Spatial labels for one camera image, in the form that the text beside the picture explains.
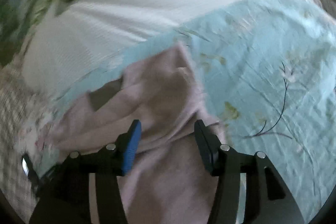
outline pink cloth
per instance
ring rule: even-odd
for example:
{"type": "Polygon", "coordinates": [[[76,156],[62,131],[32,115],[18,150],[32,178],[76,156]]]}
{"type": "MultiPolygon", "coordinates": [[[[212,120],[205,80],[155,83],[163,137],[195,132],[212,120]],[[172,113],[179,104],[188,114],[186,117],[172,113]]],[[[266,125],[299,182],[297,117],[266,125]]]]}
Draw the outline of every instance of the pink cloth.
{"type": "MultiPolygon", "coordinates": [[[[98,110],[90,94],[83,95],[51,133],[65,156],[97,151],[125,133],[134,119],[141,121],[133,169],[118,180],[129,223],[206,223],[209,217],[217,180],[202,164],[191,134],[194,122],[216,124],[211,128],[222,143],[225,136],[218,119],[206,111],[187,55],[178,43],[128,66],[120,91],[107,96],[98,110]]],[[[101,96],[107,89],[100,89],[101,96]]]]}

